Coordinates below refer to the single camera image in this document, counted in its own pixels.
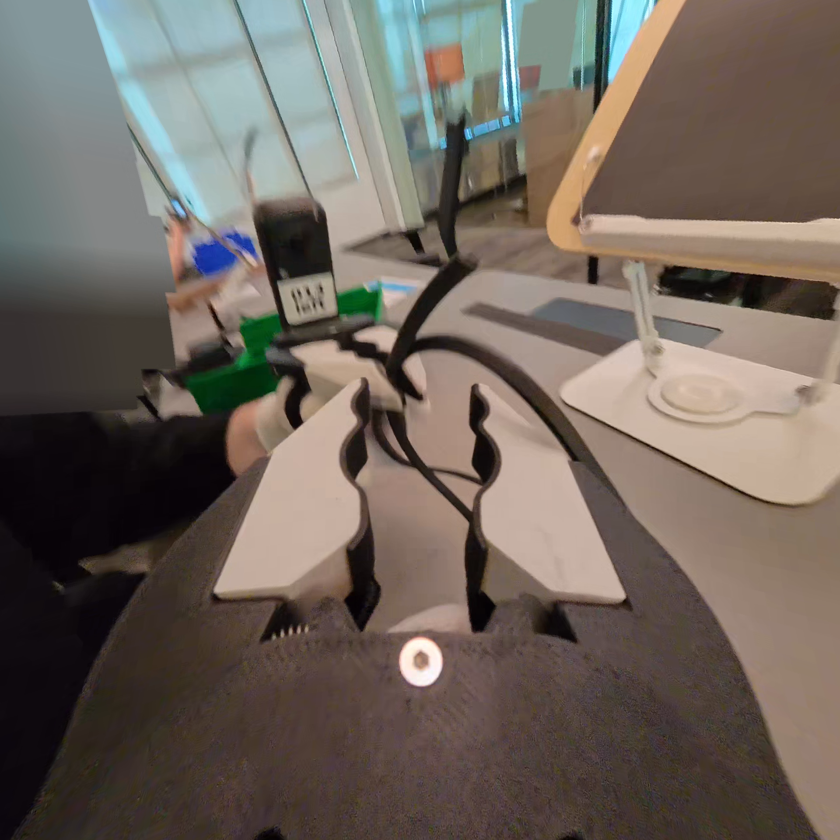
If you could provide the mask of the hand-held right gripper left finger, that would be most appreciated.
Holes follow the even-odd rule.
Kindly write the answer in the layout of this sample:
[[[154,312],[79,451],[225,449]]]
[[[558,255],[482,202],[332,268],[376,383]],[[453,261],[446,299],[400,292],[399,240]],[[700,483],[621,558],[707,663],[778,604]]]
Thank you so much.
[[[369,382],[347,384],[270,453],[213,587],[220,601],[324,598],[366,625],[381,597],[371,513],[358,478],[368,462]]]

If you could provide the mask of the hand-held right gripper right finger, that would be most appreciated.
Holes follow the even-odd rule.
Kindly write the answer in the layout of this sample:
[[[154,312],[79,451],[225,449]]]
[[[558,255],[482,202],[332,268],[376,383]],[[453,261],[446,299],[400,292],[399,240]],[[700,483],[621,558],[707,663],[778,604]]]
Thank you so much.
[[[487,385],[469,394],[479,478],[465,542],[469,621],[476,631],[496,606],[619,606],[627,595],[574,477],[569,456]]]

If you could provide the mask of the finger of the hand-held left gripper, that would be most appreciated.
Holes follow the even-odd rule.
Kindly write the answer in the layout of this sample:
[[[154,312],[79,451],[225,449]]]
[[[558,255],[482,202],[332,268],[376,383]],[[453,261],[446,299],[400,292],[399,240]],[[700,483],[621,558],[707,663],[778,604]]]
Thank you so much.
[[[354,335],[354,346],[364,350],[355,350],[357,355],[367,353],[374,361],[380,372],[371,379],[371,390],[379,394],[379,382],[382,382],[383,395],[376,398],[380,401],[395,401],[401,395],[407,401],[426,401],[428,396],[427,372],[419,356],[413,355],[401,363],[401,371],[396,377],[394,385],[385,374],[385,366],[389,355],[396,343],[397,331],[384,324],[376,324],[363,329]]]
[[[302,363],[309,393],[301,399],[299,414],[313,415],[352,382],[365,379],[371,407],[386,412],[405,412],[403,398],[385,375],[384,363],[363,358],[338,344],[303,344],[290,350]]]

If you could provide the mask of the green plastic bin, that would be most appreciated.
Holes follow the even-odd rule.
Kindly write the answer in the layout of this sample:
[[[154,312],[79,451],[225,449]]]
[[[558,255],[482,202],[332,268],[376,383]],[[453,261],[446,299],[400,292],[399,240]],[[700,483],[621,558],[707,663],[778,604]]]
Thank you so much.
[[[381,282],[354,287],[338,293],[339,315],[363,314],[379,321],[384,313]],[[225,413],[272,392],[277,377],[266,362],[266,348],[280,332],[276,311],[260,317],[245,318],[239,327],[244,351],[237,360],[190,375],[185,387],[203,414]]]

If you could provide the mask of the person's left forearm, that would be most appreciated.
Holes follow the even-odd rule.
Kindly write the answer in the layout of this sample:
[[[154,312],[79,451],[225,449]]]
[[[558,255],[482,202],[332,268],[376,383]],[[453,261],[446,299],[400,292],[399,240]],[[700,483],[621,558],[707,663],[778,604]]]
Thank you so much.
[[[64,570],[199,516],[266,456],[259,408],[137,423],[2,416],[2,565]]]

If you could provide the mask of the person's left hand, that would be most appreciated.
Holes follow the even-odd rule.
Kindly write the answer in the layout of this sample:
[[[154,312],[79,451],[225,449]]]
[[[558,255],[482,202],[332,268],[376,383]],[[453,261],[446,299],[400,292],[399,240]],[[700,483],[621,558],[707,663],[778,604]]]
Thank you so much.
[[[268,454],[327,403],[326,399],[312,392],[300,395],[296,391],[297,385],[299,382],[292,377],[284,376],[275,391],[257,402],[255,432]]]

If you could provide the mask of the printed paper sheet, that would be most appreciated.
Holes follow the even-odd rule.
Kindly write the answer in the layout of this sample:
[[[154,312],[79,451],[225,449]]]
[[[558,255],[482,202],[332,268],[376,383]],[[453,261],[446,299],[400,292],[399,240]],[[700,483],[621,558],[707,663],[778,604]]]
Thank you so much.
[[[364,289],[379,295],[383,310],[415,296],[424,286],[420,280],[393,276],[380,276],[363,284]]]

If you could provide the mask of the blue plastic bin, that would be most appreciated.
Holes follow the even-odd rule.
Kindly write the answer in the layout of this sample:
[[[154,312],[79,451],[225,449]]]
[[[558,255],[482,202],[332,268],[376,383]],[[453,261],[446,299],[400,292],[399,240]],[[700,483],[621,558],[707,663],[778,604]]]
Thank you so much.
[[[251,236],[235,228],[223,229],[218,233],[233,250],[207,232],[195,238],[190,245],[192,262],[200,276],[216,277],[227,273],[239,263],[239,252],[247,252],[255,259],[258,258],[256,242]]]

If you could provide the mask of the black electronic device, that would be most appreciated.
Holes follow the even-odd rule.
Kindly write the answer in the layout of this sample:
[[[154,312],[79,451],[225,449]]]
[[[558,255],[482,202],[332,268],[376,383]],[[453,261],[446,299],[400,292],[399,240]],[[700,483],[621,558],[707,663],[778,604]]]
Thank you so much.
[[[188,349],[185,361],[162,375],[173,386],[186,388],[190,378],[228,366],[235,356],[233,346],[221,340],[199,343]]]

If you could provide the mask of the black office chair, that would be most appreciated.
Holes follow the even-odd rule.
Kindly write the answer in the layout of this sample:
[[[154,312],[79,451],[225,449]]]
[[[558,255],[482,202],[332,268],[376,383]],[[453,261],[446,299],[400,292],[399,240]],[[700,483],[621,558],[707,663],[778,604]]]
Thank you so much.
[[[432,220],[437,224],[437,234],[443,246],[443,253],[426,250],[423,240],[423,233],[427,226],[426,217],[421,217],[419,225],[408,227],[407,223],[403,223],[399,227],[392,226],[378,234],[353,241],[343,248],[344,253],[375,256],[374,253],[367,251],[374,243],[387,239],[399,239],[406,242],[412,249],[410,255],[404,255],[402,258],[409,264],[439,269],[444,267],[450,258],[457,256],[456,222],[460,208],[461,176],[469,148],[466,137],[468,117],[468,109],[462,107],[458,116],[446,123],[443,172],[438,185],[437,207],[431,215]]]

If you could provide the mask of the white desk stand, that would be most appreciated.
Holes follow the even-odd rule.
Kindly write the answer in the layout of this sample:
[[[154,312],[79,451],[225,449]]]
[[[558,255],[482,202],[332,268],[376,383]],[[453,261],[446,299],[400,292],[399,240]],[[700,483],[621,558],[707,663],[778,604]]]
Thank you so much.
[[[838,296],[818,377],[669,341],[645,266],[623,263],[637,337],[560,388],[574,410],[741,493],[783,507],[839,476]]]

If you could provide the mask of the cardboard box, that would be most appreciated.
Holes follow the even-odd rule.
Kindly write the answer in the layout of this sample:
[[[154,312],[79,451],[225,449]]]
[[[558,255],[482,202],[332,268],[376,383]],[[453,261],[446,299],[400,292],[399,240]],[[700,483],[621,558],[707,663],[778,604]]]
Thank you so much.
[[[523,107],[528,224],[545,228],[548,211],[593,114],[593,86],[550,91]]]

